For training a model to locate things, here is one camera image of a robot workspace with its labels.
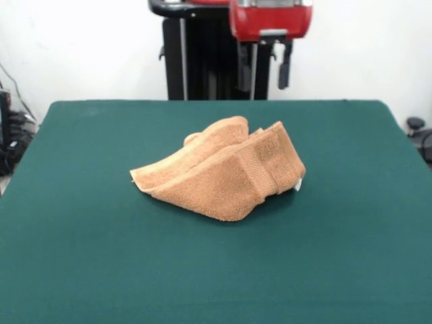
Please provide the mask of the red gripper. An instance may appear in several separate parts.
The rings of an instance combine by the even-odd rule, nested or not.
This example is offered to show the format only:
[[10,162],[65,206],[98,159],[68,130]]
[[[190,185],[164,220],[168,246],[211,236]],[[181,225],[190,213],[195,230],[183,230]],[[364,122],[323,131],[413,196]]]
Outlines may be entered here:
[[278,89],[289,87],[291,55],[294,41],[308,32],[313,15],[312,1],[230,1],[229,24],[238,40],[238,88],[250,92],[252,49],[248,43],[266,38],[283,39],[282,61],[279,65]]

